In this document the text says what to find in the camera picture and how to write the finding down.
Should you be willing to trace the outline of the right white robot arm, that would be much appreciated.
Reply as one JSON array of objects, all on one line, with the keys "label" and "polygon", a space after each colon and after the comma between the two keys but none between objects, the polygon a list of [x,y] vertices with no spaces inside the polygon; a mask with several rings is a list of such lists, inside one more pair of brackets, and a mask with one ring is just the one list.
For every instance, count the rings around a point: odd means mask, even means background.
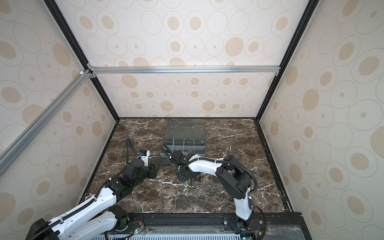
[{"label": "right white robot arm", "polygon": [[236,215],[248,221],[252,215],[252,194],[258,189],[256,177],[235,157],[212,159],[197,154],[183,155],[181,152],[167,154],[177,167],[176,175],[181,182],[202,173],[217,177],[226,192],[234,199]]}]

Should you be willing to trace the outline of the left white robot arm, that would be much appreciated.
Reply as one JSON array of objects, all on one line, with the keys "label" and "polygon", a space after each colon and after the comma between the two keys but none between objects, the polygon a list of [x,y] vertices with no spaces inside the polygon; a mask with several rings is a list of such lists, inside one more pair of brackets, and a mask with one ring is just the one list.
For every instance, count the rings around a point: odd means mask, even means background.
[{"label": "left white robot arm", "polygon": [[114,229],[122,220],[123,210],[114,205],[130,195],[146,179],[154,179],[157,168],[140,159],[125,167],[85,202],[49,221],[39,219],[29,229],[27,240],[88,240]]}]

